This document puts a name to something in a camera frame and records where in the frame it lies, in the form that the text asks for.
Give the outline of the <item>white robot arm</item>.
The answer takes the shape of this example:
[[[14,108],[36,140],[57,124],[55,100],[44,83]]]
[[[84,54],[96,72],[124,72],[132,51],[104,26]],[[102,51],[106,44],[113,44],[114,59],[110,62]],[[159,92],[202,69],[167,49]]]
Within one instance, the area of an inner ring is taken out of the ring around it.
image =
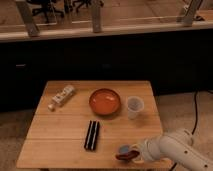
[[[213,160],[196,151],[192,147],[193,143],[190,131],[178,129],[139,141],[130,149],[139,153],[133,159],[135,163],[155,162],[168,158],[190,171],[213,171]]]

